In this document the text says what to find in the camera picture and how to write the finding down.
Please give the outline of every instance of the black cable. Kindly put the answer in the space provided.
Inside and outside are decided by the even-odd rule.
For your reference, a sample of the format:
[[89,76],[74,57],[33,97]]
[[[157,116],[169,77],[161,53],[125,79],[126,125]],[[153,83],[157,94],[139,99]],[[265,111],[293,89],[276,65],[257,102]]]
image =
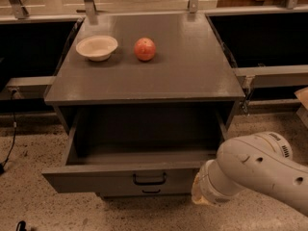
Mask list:
[[[16,90],[12,90],[12,92],[11,92],[11,101],[13,101],[13,96],[14,96],[15,93],[16,93]],[[10,151],[8,153],[8,156],[7,156],[6,160],[1,163],[2,170],[3,170],[4,166],[6,165],[6,163],[8,162],[8,160],[10,158],[10,155],[11,155],[11,152],[13,150],[13,146],[15,144],[15,138],[16,138],[16,131],[17,131],[16,115],[15,115],[15,111],[14,111],[14,108],[13,108],[13,142],[12,142],[11,149],[10,149]]]
[[21,220],[18,223],[17,227],[16,227],[16,231],[27,231],[27,229],[26,229],[26,221]]

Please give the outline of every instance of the drawer front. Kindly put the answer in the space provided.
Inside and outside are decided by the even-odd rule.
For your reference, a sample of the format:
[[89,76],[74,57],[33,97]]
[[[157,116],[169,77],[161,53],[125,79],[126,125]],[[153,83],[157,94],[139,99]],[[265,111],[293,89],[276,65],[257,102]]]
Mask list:
[[43,172],[58,193],[190,193],[196,173],[225,139],[221,118],[202,104],[138,105],[128,111],[80,109],[63,166]]
[[190,193],[197,169],[71,172],[49,168],[43,175],[58,193],[99,193],[103,197]]

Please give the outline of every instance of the cabinet top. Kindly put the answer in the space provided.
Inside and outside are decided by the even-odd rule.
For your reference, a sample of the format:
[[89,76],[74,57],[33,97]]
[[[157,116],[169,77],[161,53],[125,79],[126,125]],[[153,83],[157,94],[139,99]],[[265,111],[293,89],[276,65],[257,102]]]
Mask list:
[[[118,42],[105,62],[76,52],[87,37]],[[156,44],[156,56],[141,62],[135,42]],[[204,13],[102,14],[86,19],[45,97],[54,106],[107,103],[237,100],[244,93]]]

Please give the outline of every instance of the black panel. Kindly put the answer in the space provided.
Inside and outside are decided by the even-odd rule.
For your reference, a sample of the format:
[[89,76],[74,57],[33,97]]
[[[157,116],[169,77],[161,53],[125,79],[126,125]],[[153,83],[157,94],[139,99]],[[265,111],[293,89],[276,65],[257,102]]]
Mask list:
[[25,113],[25,112],[53,112],[53,107],[45,104],[42,98],[15,99],[0,102],[0,114]]
[[53,75],[74,21],[0,25],[0,90],[12,77]]
[[210,16],[238,67],[308,64],[308,13]]
[[306,86],[255,89],[251,100],[296,99],[295,92],[303,88]]

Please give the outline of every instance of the gray cabinet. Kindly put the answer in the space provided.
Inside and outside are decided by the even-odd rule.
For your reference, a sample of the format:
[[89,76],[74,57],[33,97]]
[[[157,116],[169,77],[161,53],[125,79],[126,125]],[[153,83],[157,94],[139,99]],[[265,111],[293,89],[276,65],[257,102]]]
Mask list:
[[[76,53],[91,35],[119,47],[107,62]],[[135,40],[156,57],[142,63]],[[68,133],[61,167],[43,175],[58,193],[102,197],[190,193],[225,139],[241,86],[203,13],[99,15],[85,20],[45,97]]]

